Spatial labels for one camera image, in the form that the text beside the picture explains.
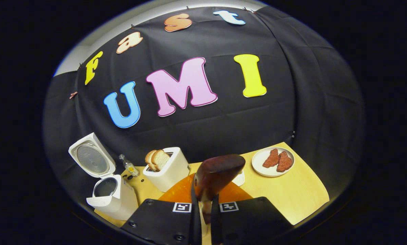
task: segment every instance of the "letter u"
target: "letter u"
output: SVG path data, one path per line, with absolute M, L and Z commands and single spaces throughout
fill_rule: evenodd
M 120 113 L 120 109 L 116 101 L 117 93 L 110 93 L 104 99 L 104 104 L 108 108 L 111 119 L 119 128 L 125 129 L 132 127 L 140 119 L 140 107 L 138 105 L 137 98 L 135 97 L 134 87 L 135 82 L 128 82 L 120 88 L 120 92 L 125 95 L 130 108 L 129 116 L 124 117 Z

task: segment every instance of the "wooden table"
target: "wooden table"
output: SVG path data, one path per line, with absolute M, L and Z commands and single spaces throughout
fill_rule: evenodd
M 258 174 L 252 167 L 252 157 L 260 149 L 242 154 L 246 160 L 244 166 L 245 183 L 240 186 L 253 198 L 267 197 L 270 202 L 295 225 L 302 221 L 323 204 L 329 201 L 325 186 L 312 171 L 312 169 L 297 155 L 286 143 L 282 142 L 273 146 L 290 150 L 295 157 L 295 164 L 291 170 L 278 177 L 265 177 Z M 191 163 L 190 174 L 195 173 L 201 163 Z M 140 171 L 138 177 L 126 180 L 137 194 L 138 204 L 145 199 L 158 199 L 164 192 L 159 191 L 143 174 L 143 166 L 136 167 Z M 125 221 L 115 220 L 94 210 L 101 217 L 112 224 L 121 227 Z

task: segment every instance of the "bread slice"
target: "bread slice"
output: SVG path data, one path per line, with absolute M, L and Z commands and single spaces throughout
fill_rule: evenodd
M 155 165 L 152 163 L 152 155 L 156 152 L 157 150 L 151 150 L 149 153 L 146 155 L 144 158 L 144 161 L 149 165 L 149 168 L 152 169 L 154 172 L 156 172 Z
M 161 171 L 163 166 L 167 163 L 169 160 L 170 156 L 164 152 L 164 150 L 157 150 L 153 155 L 152 155 L 152 164 L 155 165 L 155 168 L 158 171 Z

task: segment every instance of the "small bottle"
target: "small bottle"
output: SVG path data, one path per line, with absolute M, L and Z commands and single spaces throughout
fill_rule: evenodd
M 136 167 L 128 159 L 126 159 L 123 154 L 119 155 L 119 159 L 123 160 L 124 168 L 128 170 L 132 176 L 138 176 L 138 174 L 140 174 L 138 169 L 136 169 Z

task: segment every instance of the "pink letter m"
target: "pink letter m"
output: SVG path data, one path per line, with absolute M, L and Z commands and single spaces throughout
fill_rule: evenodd
M 206 79 L 203 65 L 205 58 L 196 57 L 185 61 L 182 65 L 179 81 L 164 70 L 158 70 L 147 76 L 155 90 L 158 99 L 159 116 L 168 116 L 175 113 L 176 108 L 169 103 L 167 95 L 181 108 L 187 106 L 188 89 L 191 90 L 190 104 L 200 107 L 211 104 L 217 100 L 217 95 L 211 91 Z

